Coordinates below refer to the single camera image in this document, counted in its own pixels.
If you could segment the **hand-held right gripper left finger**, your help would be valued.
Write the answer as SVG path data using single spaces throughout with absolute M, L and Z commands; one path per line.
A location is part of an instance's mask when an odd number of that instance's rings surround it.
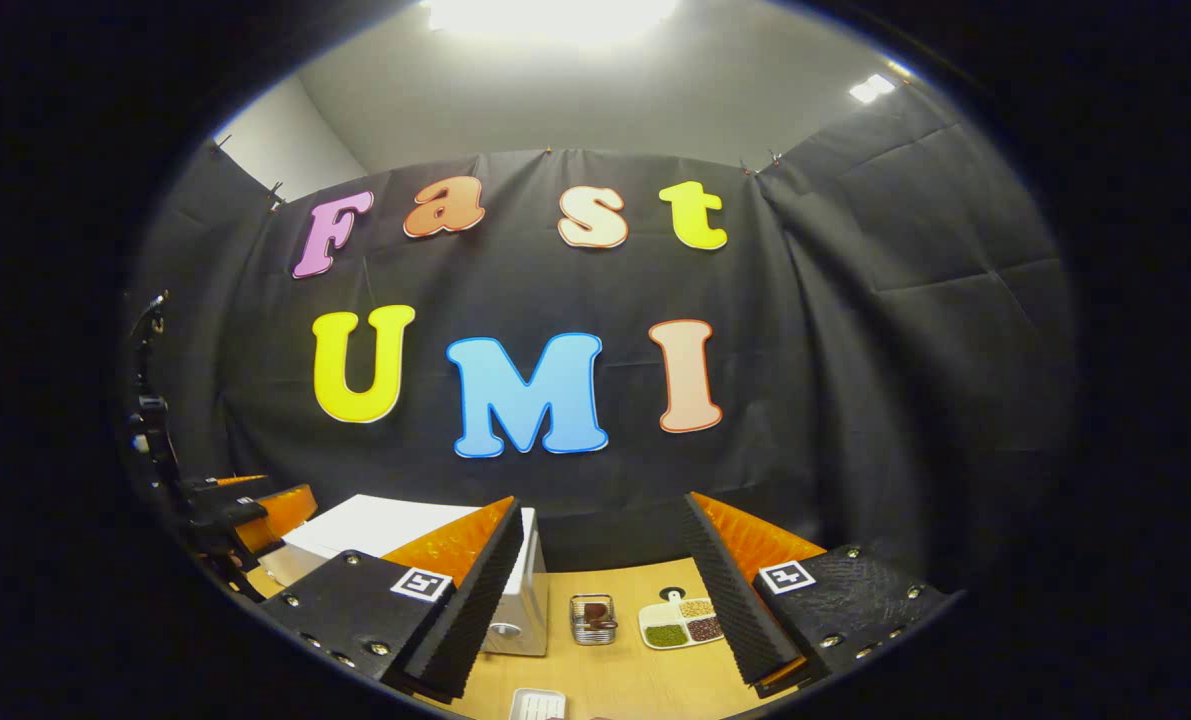
M 523 544 L 516 497 L 375 556 L 348 547 L 260 603 L 304 646 L 375 684 L 462 697 Z

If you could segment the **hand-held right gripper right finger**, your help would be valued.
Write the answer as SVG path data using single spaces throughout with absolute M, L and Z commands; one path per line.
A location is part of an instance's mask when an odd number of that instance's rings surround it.
M 863 544 L 825 550 L 697 492 L 681 524 L 741 680 L 761 697 L 852 674 L 950 602 Z

